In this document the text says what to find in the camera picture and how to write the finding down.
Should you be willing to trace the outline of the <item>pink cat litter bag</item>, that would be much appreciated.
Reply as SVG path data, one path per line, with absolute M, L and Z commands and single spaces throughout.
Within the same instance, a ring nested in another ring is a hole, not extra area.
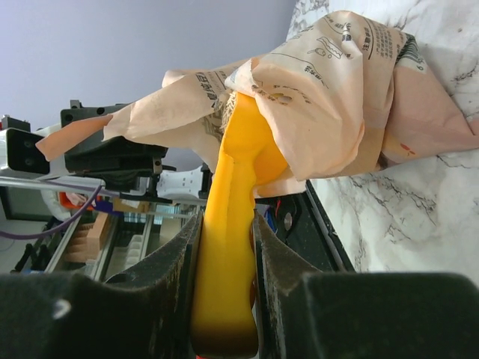
M 109 140 L 185 147 L 213 174 L 232 91 L 255 99 L 288 166 L 261 197 L 306 180 L 350 176 L 478 147 L 467 120 L 428 68 L 412 35 L 350 11 L 317 20 L 271 52 L 213 70 L 170 70 L 156 92 L 80 120 L 37 143 L 49 161 L 98 130 Z

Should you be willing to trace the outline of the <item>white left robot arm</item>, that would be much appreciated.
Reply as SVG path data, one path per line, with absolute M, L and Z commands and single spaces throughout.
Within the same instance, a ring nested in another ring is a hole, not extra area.
M 103 138 L 100 129 L 64 154 L 66 169 L 78 176 L 102 180 L 105 189 L 124 200 L 173 203 L 202 202 L 211 185 L 209 168 L 178 171 L 163 163 L 166 147 Z

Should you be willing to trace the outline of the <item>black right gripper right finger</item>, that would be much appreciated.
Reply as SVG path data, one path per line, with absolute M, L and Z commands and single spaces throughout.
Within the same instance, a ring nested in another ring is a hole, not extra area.
M 478 288 L 450 273 L 320 271 L 256 216 L 261 358 L 476 358 Z

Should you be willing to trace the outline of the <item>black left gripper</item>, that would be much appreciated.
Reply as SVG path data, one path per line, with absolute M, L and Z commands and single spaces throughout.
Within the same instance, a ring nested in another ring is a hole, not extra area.
M 156 185 L 168 149 L 131 142 L 124 137 L 103 138 L 103 130 L 81 141 L 64 154 L 68 171 L 103 180 L 108 191 L 122 198 L 157 198 Z

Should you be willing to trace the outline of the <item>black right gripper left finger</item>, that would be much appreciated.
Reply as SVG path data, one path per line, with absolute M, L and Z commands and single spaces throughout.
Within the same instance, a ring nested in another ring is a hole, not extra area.
M 1 276 L 3 358 L 193 358 L 189 321 L 203 223 L 99 282 L 74 271 Z

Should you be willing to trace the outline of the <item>orange plastic scoop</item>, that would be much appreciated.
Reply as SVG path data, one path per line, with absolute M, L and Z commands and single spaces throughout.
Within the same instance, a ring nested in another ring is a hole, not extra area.
M 233 93 L 233 111 L 201 231 L 190 338 L 202 358 L 250 358 L 258 349 L 252 314 L 256 273 L 251 245 L 253 190 L 287 169 L 272 130 L 254 98 Z

